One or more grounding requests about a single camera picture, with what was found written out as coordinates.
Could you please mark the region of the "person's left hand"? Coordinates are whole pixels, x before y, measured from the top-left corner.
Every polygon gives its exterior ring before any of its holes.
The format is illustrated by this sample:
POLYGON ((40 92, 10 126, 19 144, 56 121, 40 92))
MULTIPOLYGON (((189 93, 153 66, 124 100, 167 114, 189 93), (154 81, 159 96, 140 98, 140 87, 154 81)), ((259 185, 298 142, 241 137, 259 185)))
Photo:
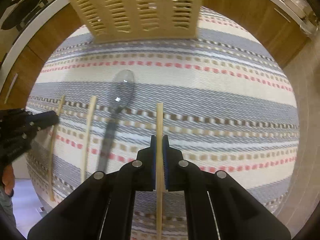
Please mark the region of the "person's left hand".
POLYGON ((2 184, 4 187, 5 193, 9 196, 12 196, 14 186, 15 186, 15 175, 14 175, 14 169, 11 164, 7 165, 3 169, 2 184))

